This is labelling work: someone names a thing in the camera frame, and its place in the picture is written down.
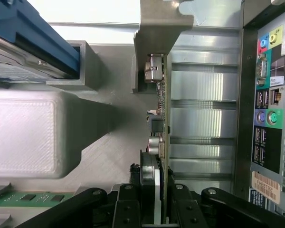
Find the hard disk with blue bracket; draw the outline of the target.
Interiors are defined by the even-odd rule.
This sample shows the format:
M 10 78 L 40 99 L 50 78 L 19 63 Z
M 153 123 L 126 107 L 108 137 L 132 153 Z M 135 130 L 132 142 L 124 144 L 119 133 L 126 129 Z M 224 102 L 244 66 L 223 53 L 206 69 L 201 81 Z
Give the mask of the hard disk with blue bracket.
M 64 40 L 27 0 L 0 0 L 0 81 L 78 79 L 80 49 Z

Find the green RAM stick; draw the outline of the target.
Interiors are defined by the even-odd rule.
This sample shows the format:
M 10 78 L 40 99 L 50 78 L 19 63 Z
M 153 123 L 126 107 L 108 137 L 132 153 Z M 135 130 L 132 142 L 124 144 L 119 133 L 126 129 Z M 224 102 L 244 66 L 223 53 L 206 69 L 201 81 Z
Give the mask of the green RAM stick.
M 73 197 L 73 192 L 9 191 L 0 195 L 0 207 L 51 208 Z

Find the open black PC case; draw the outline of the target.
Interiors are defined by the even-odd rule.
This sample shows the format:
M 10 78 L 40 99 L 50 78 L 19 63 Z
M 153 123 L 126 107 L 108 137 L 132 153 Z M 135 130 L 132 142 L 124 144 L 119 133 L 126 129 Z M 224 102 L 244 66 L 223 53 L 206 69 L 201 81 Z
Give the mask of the open black PC case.
M 234 194 L 285 228 L 285 0 L 242 0 Z

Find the grey printed parts rack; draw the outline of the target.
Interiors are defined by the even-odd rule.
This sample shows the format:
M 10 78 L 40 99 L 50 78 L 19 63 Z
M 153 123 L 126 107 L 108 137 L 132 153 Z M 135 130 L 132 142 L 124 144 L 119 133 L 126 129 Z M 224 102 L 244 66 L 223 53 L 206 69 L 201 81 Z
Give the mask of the grey printed parts rack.
M 107 193 L 129 183 L 150 132 L 156 92 L 137 93 L 132 45 L 80 49 L 78 79 L 0 81 L 0 195 L 9 191 Z M 0 207 L 0 228 L 50 208 Z

